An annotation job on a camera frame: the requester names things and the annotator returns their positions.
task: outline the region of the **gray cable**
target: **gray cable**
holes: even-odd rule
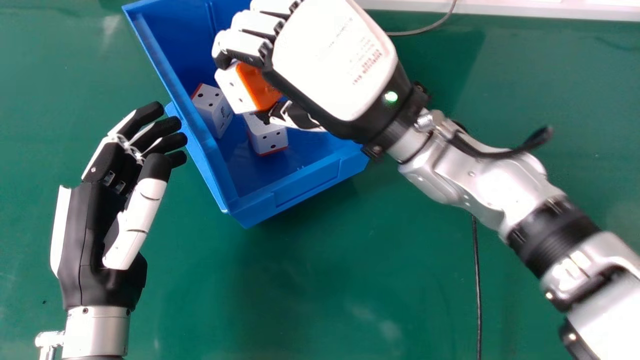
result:
[[[439,27],[440,25],[442,25],[445,21],[447,21],[447,19],[451,16],[451,14],[453,13],[453,10],[455,10],[456,8],[456,4],[458,3],[458,0],[452,0],[451,2],[451,8],[449,9],[449,11],[442,17],[442,19],[434,22],[433,24],[429,25],[429,26],[425,26],[424,28],[420,28],[420,29],[415,29],[415,30],[409,30],[409,31],[389,31],[387,33],[388,36],[390,37],[405,37],[408,35],[418,35],[421,33],[425,33],[427,31],[431,31],[437,27]]]

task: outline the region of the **cable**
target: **cable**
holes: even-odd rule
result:
[[[452,0],[451,8],[442,17],[442,19],[434,22],[433,24],[431,24],[429,26],[425,26],[424,28],[415,29],[415,30],[409,30],[409,31],[389,31],[389,32],[387,32],[387,36],[390,36],[390,37],[405,37],[405,36],[408,36],[408,35],[418,35],[418,34],[421,34],[421,33],[425,33],[427,31],[431,31],[431,30],[439,27],[440,25],[444,24],[445,21],[447,21],[447,19],[453,13],[453,10],[456,8],[456,4],[457,3],[458,3],[458,0]]]
[[[477,219],[471,215],[471,227],[474,241],[474,264],[476,266],[476,307],[478,317],[477,339],[476,339],[476,358],[482,359],[482,295],[480,291],[480,256],[478,251],[478,226]]]

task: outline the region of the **green table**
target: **green table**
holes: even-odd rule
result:
[[[0,359],[36,359],[34,336],[64,326],[49,269],[58,185],[77,184],[120,117],[168,102],[121,2],[44,3],[0,0]],[[408,29],[439,15],[374,16]],[[536,153],[551,180],[640,249],[640,24],[454,16],[396,44],[479,139],[515,145],[553,124]],[[470,230],[383,161],[245,231],[189,163],[143,248],[129,359],[470,359]],[[480,242],[484,356],[567,358],[535,278],[493,233]]]

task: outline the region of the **green light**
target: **green light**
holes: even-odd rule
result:
[[[396,102],[398,101],[398,94],[395,91],[389,91],[385,94],[385,100],[387,102]]]

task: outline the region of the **robotic hand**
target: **robotic hand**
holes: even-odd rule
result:
[[[428,197],[496,230],[566,314],[561,339],[574,357],[638,353],[640,258],[547,181],[527,151],[550,138],[549,128],[516,149],[497,149],[428,110],[393,43],[354,0],[253,0],[218,33],[212,57],[236,113],[325,129],[362,144],[372,158],[387,153]],[[260,86],[239,76],[243,63],[289,100],[266,108],[256,101]]]
[[[147,261],[138,251],[172,168],[186,162],[176,151],[187,143],[176,133],[180,121],[155,121],[163,114],[158,102],[132,111],[101,141],[82,183],[60,187],[50,261],[67,325],[36,337],[41,360],[53,360],[60,346],[62,359],[127,354],[130,314],[147,280]]]

